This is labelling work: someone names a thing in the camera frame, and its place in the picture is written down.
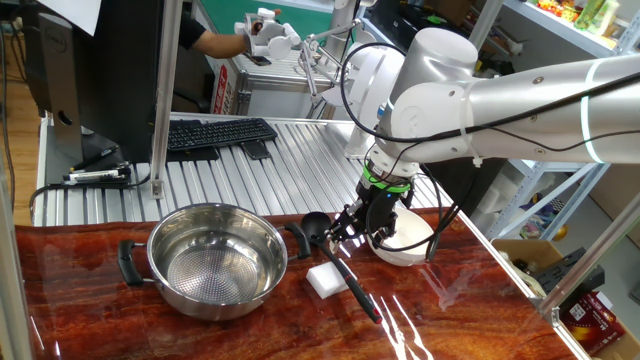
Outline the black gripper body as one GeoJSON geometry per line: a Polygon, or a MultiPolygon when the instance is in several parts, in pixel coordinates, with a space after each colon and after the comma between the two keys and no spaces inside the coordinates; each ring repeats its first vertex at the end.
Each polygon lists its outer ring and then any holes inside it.
{"type": "Polygon", "coordinates": [[[365,234],[370,230],[389,227],[395,230],[397,215],[394,212],[396,202],[407,192],[411,185],[407,181],[394,184],[371,184],[365,178],[356,187],[358,199],[364,202],[365,234]]]}

